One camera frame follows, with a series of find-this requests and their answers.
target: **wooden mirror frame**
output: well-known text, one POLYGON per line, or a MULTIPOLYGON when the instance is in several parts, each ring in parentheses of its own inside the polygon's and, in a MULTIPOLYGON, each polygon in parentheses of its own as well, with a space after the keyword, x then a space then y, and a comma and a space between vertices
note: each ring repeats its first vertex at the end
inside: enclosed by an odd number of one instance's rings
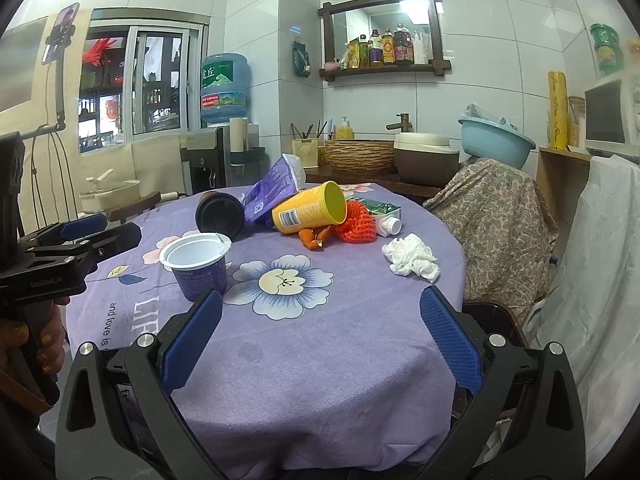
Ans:
MULTIPOLYGON (((329 2, 322 4, 322 8, 318 9, 318 16, 322 18, 324 28, 324 61, 333 61, 336 59, 334 45, 334 24, 332 16, 347 10, 364 9, 366 7, 375 7, 387 4, 397 4, 402 0, 351 0, 341 4, 331 4, 329 2)), ((444 76, 445 70, 451 70, 451 62, 442 56, 442 36, 440 34, 440 22, 438 20, 438 11, 436 10, 436 1, 427 0, 429 6, 429 28, 431 31, 431 47, 433 51, 433 59, 429 64, 411 64, 411 65, 385 65, 366 68, 347 68, 337 70, 335 72, 326 72, 324 68, 320 69, 320 77, 327 81, 333 81, 334 78, 345 75, 371 74, 384 72, 433 72, 436 76, 444 76)))

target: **water bottle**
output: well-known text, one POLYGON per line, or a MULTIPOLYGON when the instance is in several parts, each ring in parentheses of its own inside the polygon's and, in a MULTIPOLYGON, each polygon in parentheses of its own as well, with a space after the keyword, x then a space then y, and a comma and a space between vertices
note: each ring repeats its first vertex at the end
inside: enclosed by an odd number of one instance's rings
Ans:
POLYGON ((249 66, 241 54, 216 54, 202 61, 200 117, 210 124, 247 117, 249 66))

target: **human hand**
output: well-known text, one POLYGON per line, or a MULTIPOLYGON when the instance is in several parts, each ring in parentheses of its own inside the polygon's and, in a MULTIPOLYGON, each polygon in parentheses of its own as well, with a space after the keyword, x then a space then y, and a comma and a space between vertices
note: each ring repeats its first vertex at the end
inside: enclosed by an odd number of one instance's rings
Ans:
MULTIPOLYGON (((42 371, 46 374, 57 374, 62 370, 65 361, 63 344, 65 341, 65 329, 62 326, 62 316, 58 305, 66 305, 69 298, 55 300, 51 309, 51 319, 40 333, 40 347, 36 357, 42 364, 42 371)), ((24 345, 29 338, 28 327, 18 321, 9 319, 0 320, 0 370, 14 377, 11 363, 6 350, 24 345)))

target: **metal screw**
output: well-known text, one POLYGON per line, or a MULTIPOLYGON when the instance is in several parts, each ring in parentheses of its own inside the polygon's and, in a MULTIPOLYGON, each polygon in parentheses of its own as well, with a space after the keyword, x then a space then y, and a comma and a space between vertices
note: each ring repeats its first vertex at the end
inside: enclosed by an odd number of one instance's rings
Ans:
POLYGON ((136 343, 138 343, 138 346, 146 348, 148 346, 151 346, 155 340, 156 338, 153 336, 153 334, 143 334, 136 340, 136 343))
POLYGON ((491 334, 489 336, 489 343, 491 343, 492 346, 501 347, 507 344, 507 340, 500 334, 491 334))
POLYGON ((80 353, 82 355, 88 355, 93 351, 94 351, 94 345, 92 345, 91 343, 82 343, 80 345, 80 353))
POLYGON ((553 354, 553 355, 562 355, 562 352, 564 352, 564 348, 562 348, 562 345, 560 343, 549 343, 549 351, 553 354))

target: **purple tablecloth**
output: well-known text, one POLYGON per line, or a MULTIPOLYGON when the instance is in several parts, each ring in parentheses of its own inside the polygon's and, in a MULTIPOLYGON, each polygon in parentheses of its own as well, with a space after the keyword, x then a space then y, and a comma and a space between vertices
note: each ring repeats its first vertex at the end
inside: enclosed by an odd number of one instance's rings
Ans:
MULTIPOLYGON (((436 284, 459 309, 465 258, 445 225, 375 184, 358 189, 370 189, 358 196, 402 206, 401 235, 415 233, 431 247, 442 271, 436 284)), ((196 228, 197 201, 184 198, 136 218, 139 247, 101 264, 67 309, 73 349, 87 340, 101 349, 127 346, 190 307, 158 254, 170 237, 196 228)), ((391 273, 380 250, 389 240, 334 239, 310 252, 295 235, 260 229, 233 243, 228 287, 241 284, 235 303, 244 304, 225 303, 187 385, 173 394, 232 479, 263 478, 280 467, 381 470, 407 458, 426 460, 441 443, 454 379, 420 320, 418 300, 428 282, 391 273), (256 287, 269 288, 260 277, 273 269, 285 269, 272 275, 293 288, 259 296, 256 287), (272 319, 283 314, 290 319, 272 319)))

